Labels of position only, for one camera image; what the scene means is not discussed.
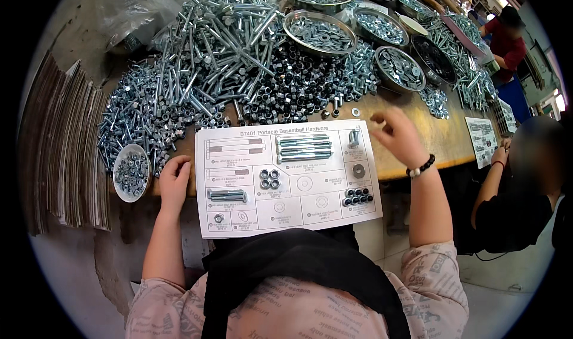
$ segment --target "red shirt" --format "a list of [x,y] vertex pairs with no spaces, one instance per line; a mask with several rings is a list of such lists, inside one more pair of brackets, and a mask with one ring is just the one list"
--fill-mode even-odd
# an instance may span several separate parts
[[517,71],[517,65],[526,56],[526,42],[522,37],[510,39],[503,29],[503,25],[494,18],[485,24],[485,30],[492,35],[492,43],[489,45],[492,53],[501,56],[508,69],[501,68],[496,75],[503,82],[507,83],[513,73]]

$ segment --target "plastic bag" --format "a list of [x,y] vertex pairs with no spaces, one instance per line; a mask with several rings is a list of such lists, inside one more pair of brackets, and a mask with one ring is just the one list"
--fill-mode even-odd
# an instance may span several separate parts
[[107,50],[129,34],[149,44],[153,36],[181,11],[185,0],[96,0],[100,31],[109,35]]

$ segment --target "pink shirt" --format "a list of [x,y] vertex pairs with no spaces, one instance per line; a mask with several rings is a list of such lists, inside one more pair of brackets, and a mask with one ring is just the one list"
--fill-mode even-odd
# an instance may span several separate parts
[[[396,288],[412,338],[461,338],[468,321],[453,242],[408,250]],[[207,274],[185,291],[161,278],[142,280],[125,337],[200,338]],[[227,338],[388,338],[386,321],[348,292],[289,277],[266,278],[227,321]]]

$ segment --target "woman's hand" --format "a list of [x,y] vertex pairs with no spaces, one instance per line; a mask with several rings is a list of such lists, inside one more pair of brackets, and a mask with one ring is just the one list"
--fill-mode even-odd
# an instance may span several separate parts
[[511,137],[505,138],[501,140],[501,146],[505,149],[505,151],[509,151],[509,147],[511,146]]
[[435,10],[438,11],[438,13],[440,14],[445,14],[446,10],[443,8],[443,6],[440,4],[440,2],[433,0],[432,4],[431,4],[432,8],[434,8]]
[[187,183],[191,172],[190,160],[191,156],[176,156],[169,160],[161,171],[159,190],[162,210],[177,213],[179,216],[187,196]]
[[503,163],[503,166],[505,167],[508,155],[509,151],[506,150],[504,146],[498,148],[492,155],[492,164],[494,164],[496,161],[499,161]]
[[409,169],[419,168],[428,161],[430,154],[420,142],[416,127],[401,109],[392,106],[375,113],[370,120],[379,124],[386,121],[383,128],[374,129],[370,134]]

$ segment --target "dark hair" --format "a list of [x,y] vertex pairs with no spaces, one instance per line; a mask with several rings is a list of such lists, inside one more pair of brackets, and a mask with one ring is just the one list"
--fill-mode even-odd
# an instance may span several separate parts
[[521,20],[519,13],[511,5],[505,6],[498,18],[499,22],[507,27],[525,27],[525,23]]

